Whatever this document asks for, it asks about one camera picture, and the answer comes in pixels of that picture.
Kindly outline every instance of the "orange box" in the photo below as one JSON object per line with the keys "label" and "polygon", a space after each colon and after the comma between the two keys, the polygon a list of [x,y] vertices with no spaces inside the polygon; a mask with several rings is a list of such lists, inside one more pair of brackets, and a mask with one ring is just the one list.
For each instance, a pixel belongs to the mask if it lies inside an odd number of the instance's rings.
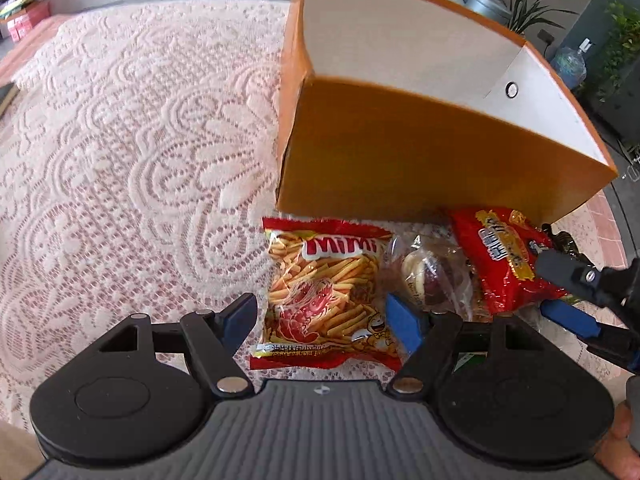
{"label": "orange box", "polygon": [[44,0],[29,4],[15,16],[10,16],[6,22],[12,40],[18,43],[38,23],[51,15],[49,2]]}
{"label": "orange box", "polygon": [[316,218],[504,206],[540,224],[617,175],[535,48],[449,0],[292,0],[278,156],[278,209]]}

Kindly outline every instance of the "pink box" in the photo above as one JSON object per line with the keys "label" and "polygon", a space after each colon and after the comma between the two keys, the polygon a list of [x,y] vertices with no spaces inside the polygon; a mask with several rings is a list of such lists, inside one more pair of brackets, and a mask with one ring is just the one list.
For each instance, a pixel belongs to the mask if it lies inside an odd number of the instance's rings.
{"label": "pink box", "polygon": [[8,20],[6,26],[14,43],[18,43],[33,27],[50,15],[49,2],[44,0],[29,4],[15,18]]}

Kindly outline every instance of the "lace tablecloth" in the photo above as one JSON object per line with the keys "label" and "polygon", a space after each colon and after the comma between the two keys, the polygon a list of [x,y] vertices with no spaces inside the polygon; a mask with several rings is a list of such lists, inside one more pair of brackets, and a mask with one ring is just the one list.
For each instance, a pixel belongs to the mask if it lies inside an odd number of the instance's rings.
{"label": "lace tablecloth", "polygon": [[[264,309],[287,6],[86,13],[17,73],[0,121],[0,418],[31,429],[34,388],[133,312],[175,321],[245,291]],[[259,329],[236,354],[245,370]],[[356,360],[248,374],[392,376]]]}

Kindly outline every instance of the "snack bag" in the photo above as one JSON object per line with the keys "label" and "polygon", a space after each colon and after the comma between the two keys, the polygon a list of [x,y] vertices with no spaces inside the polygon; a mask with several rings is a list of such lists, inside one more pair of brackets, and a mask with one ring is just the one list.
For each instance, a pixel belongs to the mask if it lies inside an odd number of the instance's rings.
{"label": "snack bag", "polygon": [[388,250],[393,293],[423,311],[450,310],[472,320],[473,286],[462,249],[423,234],[396,235]]}
{"label": "snack bag", "polygon": [[453,231],[476,268],[491,314],[517,310],[535,301],[558,300],[566,292],[537,278],[536,258],[553,247],[519,211],[503,207],[449,213]]}
{"label": "snack bag", "polygon": [[400,368],[383,314],[372,306],[391,234],[337,220],[264,218],[279,264],[251,368],[333,368],[349,357]]}

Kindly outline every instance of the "hand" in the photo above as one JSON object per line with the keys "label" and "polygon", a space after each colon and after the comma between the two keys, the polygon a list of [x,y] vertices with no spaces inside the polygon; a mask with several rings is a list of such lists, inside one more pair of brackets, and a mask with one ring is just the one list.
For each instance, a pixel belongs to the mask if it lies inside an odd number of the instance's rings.
{"label": "hand", "polygon": [[631,421],[631,410],[622,402],[595,454],[595,459],[618,480],[640,480],[640,456],[626,439],[631,432]]}

